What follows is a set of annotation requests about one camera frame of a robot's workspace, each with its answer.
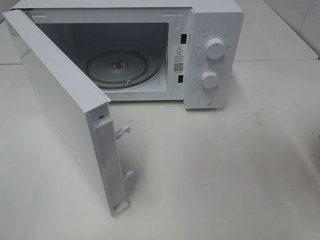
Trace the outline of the round white door button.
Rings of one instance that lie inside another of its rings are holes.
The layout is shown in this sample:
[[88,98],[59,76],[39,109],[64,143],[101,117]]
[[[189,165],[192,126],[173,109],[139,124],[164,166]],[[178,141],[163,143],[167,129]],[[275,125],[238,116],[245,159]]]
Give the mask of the round white door button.
[[198,97],[197,101],[202,106],[210,106],[213,103],[213,96],[209,93],[203,93]]

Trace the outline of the white timer knob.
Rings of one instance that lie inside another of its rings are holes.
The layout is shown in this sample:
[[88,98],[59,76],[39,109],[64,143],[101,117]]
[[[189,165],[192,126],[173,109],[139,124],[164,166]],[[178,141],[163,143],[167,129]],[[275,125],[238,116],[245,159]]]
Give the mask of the white timer knob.
[[220,77],[216,71],[205,71],[200,76],[201,85],[205,89],[214,89],[220,83]]

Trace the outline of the white microwave door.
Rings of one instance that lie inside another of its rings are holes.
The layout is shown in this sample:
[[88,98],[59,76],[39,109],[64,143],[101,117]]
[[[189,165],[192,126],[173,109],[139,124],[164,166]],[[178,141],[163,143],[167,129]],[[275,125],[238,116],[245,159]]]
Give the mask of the white microwave door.
[[117,140],[129,126],[115,130],[110,99],[21,10],[4,20],[37,101],[97,196],[115,216],[130,203]]

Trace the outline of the glass microwave turntable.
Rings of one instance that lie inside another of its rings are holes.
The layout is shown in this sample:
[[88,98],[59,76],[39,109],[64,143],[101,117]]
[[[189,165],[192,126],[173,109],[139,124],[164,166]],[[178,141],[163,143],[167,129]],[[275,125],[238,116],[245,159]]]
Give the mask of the glass microwave turntable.
[[133,50],[110,50],[85,63],[85,73],[101,89],[118,90],[151,80],[160,70],[161,61]]

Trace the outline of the white microwave oven body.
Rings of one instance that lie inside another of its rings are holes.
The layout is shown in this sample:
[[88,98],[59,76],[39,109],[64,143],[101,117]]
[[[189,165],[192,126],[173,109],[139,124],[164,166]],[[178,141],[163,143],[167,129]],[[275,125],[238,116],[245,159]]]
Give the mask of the white microwave oven body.
[[[87,76],[112,102],[224,106],[244,18],[233,0],[21,0],[13,10],[28,15],[86,76],[86,62],[107,51],[136,51],[161,61],[152,79],[129,88],[102,89]],[[221,58],[207,57],[205,43],[211,38],[224,40]],[[206,71],[218,74],[217,87],[203,88]],[[200,105],[201,94],[211,94],[212,104]]]

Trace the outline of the upper white power knob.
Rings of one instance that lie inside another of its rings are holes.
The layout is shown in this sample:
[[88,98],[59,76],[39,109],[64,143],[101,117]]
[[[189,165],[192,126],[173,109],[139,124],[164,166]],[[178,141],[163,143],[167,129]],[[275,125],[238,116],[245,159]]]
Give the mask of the upper white power knob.
[[211,60],[216,60],[225,54],[226,44],[223,39],[213,37],[204,44],[204,48],[206,56]]

